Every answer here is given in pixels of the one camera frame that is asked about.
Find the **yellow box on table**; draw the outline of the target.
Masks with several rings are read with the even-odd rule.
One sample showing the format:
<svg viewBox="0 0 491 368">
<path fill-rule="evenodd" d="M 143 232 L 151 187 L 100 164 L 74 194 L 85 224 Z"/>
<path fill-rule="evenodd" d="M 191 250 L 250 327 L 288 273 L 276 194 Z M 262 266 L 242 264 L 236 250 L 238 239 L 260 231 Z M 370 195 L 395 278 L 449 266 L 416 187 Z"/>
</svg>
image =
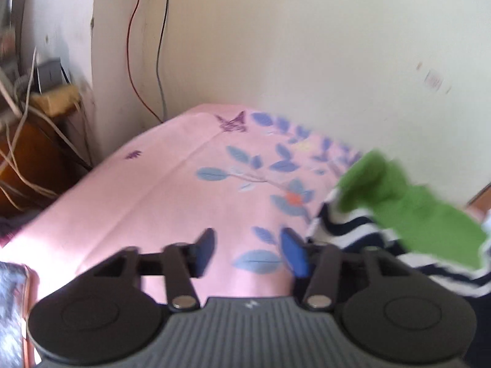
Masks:
<svg viewBox="0 0 491 368">
<path fill-rule="evenodd" d="M 67 116 L 76 110 L 81 102 L 77 86 L 64 85 L 42 94 L 33 93 L 30 103 L 50 118 Z"/>
</svg>

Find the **green white navy striped sweater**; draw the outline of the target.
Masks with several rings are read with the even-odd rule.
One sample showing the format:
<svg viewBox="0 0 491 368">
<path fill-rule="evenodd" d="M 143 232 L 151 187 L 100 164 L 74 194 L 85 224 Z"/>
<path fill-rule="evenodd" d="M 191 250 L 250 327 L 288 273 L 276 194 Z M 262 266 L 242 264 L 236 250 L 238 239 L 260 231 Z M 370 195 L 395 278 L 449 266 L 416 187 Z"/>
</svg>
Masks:
<svg viewBox="0 0 491 368">
<path fill-rule="evenodd" d="M 351 253 L 379 247 L 461 296 L 490 295 L 490 232 L 377 151 L 341 177 L 307 238 Z"/>
</svg>

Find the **brown perforated headboard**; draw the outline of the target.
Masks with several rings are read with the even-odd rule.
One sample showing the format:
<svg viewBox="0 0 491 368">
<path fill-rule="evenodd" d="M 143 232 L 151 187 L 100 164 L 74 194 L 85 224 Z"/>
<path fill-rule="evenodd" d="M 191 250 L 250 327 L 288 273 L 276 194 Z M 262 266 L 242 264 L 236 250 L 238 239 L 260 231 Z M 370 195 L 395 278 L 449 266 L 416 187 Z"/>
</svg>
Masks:
<svg viewBox="0 0 491 368">
<path fill-rule="evenodd" d="M 488 184 L 473 197 L 467 206 L 479 213 L 487 213 L 491 209 L 491 184 Z"/>
</svg>

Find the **small wall sticker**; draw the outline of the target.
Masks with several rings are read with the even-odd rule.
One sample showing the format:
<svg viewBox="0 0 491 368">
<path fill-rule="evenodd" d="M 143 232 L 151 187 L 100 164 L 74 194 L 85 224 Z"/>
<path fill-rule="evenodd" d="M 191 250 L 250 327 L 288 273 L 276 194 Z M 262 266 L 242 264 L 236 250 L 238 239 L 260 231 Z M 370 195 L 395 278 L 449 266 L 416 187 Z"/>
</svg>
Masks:
<svg viewBox="0 0 491 368">
<path fill-rule="evenodd" d="M 438 91 L 443 85 L 443 76 L 436 70 L 429 70 L 423 80 L 423 84 L 429 90 Z"/>
</svg>

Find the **pink floral bed sheet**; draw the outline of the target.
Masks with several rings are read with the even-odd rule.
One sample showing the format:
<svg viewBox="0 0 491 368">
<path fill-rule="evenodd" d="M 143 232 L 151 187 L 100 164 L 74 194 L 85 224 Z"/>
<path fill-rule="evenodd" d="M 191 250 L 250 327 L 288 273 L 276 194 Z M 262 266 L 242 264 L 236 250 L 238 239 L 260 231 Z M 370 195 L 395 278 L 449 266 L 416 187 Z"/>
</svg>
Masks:
<svg viewBox="0 0 491 368">
<path fill-rule="evenodd" d="M 293 294 L 280 249 L 305 241 L 360 154 L 236 106 L 134 138 L 1 251 L 38 275 L 27 335 L 44 367 L 350 367 L 368 354 Z M 192 278 L 188 249 L 215 230 Z"/>
</svg>

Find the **wooden side table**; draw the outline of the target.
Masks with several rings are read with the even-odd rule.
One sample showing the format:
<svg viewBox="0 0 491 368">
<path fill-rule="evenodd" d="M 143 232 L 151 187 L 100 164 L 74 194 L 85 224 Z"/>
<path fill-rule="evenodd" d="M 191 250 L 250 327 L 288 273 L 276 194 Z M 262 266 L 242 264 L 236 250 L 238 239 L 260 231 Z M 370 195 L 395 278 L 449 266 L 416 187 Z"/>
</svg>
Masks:
<svg viewBox="0 0 491 368">
<path fill-rule="evenodd" d="M 1 216 L 11 218 L 44 209 L 93 167 L 89 127 L 78 103 L 60 116 L 43 119 L 31 112 L 15 139 L 20 119 L 1 110 Z"/>
</svg>

